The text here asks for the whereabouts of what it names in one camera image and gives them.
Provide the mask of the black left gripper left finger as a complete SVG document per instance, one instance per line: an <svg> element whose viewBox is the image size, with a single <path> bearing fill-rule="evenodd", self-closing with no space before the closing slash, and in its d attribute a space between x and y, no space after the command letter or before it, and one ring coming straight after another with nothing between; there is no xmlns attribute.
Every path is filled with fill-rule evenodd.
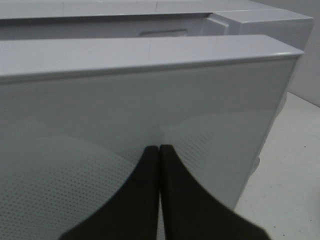
<svg viewBox="0 0 320 240"><path fill-rule="evenodd" d="M119 190L62 240L155 240L159 215L159 148L147 146Z"/></svg>

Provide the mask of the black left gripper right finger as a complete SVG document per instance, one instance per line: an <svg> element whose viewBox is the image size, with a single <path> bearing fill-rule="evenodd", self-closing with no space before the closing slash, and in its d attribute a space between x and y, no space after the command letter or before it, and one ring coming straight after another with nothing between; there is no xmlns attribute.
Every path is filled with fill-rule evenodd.
<svg viewBox="0 0 320 240"><path fill-rule="evenodd" d="M161 205L168 240L268 240L264 229L210 195L172 145L161 145Z"/></svg>

